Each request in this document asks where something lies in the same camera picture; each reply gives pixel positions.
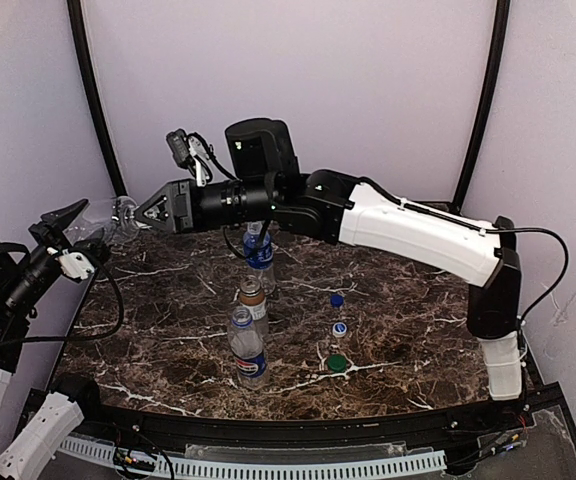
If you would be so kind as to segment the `clear white cap bottle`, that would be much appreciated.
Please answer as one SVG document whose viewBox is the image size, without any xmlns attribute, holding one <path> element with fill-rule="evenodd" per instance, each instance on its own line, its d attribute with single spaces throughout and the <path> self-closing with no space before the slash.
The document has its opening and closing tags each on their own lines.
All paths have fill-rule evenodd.
<svg viewBox="0 0 576 480">
<path fill-rule="evenodd" d="M 71 243 L 89 237 L 101 237 L 107 245 L 122 245 L 133 241 L 151 227 L 135 218 L 137 202 L 129 196 L 90 202 L 65 230 Z"/>
</svg>

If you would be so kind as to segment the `blue label water bottle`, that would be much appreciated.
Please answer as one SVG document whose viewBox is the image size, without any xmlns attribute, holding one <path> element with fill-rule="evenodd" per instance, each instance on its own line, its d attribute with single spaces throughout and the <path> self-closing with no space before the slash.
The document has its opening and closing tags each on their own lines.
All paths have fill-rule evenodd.
<svg viewBox="0 0 576 480">
<path fill-rule="evenodd" d="M 242 243 L 246 263 L 252 274 L 261 282 L 267 295 L 276 287 L 274 273 L 274 250 L 271 235 L 262 221 L 249 222 Z"/>
</svg>

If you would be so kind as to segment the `green cap coffee bottle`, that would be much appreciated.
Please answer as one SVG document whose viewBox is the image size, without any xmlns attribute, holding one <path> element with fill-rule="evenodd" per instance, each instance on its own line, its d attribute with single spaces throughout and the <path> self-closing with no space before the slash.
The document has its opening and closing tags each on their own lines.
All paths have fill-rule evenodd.
<svg viewBox="0 0 576 480">
<path fill-rule="evenodd" d="M 238 301 L 249 310 L 258 331 L 263 339 L 266 339 L 269 334 L 267 300 L 262 284 L 257 277 L 247 275 L 241 280 Z"/>
</svg>

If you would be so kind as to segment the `Pepsi label bottle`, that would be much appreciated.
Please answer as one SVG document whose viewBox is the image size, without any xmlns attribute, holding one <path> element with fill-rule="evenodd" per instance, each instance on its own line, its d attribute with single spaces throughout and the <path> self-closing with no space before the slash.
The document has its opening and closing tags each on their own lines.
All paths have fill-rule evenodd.
<svg viewBox="0 0 576 480">
<path fill-rule="evenodd" d="M 265 343 L 246 307 L 232 311 L 227 337 L 240 384 L 249 390 L 262 389 L 269 375 Z"/>
</svg>

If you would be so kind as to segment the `dark blue bottle cap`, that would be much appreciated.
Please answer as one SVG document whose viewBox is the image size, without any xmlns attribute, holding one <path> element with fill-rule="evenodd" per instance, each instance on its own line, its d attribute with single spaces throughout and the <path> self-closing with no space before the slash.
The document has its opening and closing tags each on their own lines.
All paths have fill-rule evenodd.
<svg viewBox="0 0 576 480">
<path fill-rule="evenodd" d="M 335 308 L 341 308 L 344 305 L 344 297 L 339 294 L 333 294 L 330 297 L 330 303 Z"/>
</svg>

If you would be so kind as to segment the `green bottle cap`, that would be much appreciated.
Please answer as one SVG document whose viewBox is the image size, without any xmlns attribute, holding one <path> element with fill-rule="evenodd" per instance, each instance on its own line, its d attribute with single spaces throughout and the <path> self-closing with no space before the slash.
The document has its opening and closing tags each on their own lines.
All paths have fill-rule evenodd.
<svg viewBox="0 0 576 480">
<path fill-rule="evenodd" d="M 342 373 L 348 368 L 348 361 L 342 354 L 332 354 L 327 358 L 326 365 L 330 371 Z"/>
</svg>

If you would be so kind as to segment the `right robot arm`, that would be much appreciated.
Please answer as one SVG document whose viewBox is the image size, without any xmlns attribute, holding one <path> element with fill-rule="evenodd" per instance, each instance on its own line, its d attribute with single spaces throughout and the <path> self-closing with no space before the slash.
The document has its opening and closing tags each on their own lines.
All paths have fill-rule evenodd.
<svg viewBox="0 0 576 480">
<path fill-rule="evenodd" d="M 521 267 L 513 223 L 464 219 L 386 192 L 374 180 L 328 169 L 299 169 L 285 122 L 252 118 L 226 129 L 235 175 L 202 176 L 204 143 L 177 130 L 166 141 L 192 177 L 166 183 L 136 210 L 138 222 L 174 234 L 250 221 L 329 244 L 369 247 L 442 270 L 469 287 L 467 327 L 478 339 L 495 401 L 523 390 L 517 316 Z"/>
</svg>

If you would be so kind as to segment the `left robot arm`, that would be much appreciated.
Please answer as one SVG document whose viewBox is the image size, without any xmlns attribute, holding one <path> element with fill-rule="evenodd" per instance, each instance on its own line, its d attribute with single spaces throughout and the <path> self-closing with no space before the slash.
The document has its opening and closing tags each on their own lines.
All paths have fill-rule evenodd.
<svg viewBox="0 0 576 480">
<path fill-rule="evenodd" d="M 75 265 L 74 247 L 65 231 L 89 201 L 45 213 L 29 228 L 37 247 L 30 251 L 14 242 L 0 241 L 0 408 L 25 343 L 61 342 L 61 337 L 28 337 L 35 306 L 60 276 L 85 279 L 87 270 Z"/>
</svg>

